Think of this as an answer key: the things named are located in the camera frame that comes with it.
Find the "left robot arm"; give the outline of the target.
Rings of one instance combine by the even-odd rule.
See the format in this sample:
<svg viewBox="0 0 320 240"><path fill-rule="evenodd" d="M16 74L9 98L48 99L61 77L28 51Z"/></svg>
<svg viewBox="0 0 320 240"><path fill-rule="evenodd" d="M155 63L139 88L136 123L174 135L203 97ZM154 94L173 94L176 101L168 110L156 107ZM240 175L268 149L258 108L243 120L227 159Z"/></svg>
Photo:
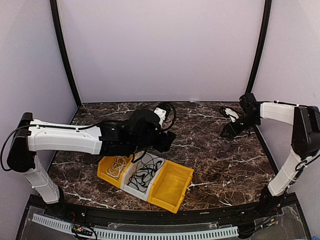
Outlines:
<svg viewBox="0 0 320 240"><path fill-rule="evenodd" d="M176 134L163 128L167 118L164 109L135 110L129 119L107 119L92 125L67 125L44 122L25 112L18 124L3 143L11 141L6 158L5 172L21 173L51 210L60 218L67 218L70 206L63 201L63 191L51 180L42 167L37 152L80 152L102 157L128 157L149 148L168 152Z"/></svg>

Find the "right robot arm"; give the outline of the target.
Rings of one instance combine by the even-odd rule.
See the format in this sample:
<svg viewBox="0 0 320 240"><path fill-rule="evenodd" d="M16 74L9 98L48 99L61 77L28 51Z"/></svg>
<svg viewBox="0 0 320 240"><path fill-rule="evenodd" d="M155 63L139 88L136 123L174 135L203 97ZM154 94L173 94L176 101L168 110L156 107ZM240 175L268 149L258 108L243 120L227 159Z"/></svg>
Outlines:
<svg viewBox="0 0 320 240"><path fill-rule="evenodd" d="M219 112L230 121L220 136L235 139L241 133L270 120L285 125L290 131L290 144L286 160L274 178L261 190L255 213L266 217L280 210L288 189L300 178L303 171L320 157L320 110L316 106L281 101L259 101L253 93L239 98L241 112L232 107L221 107Z"/></svg>

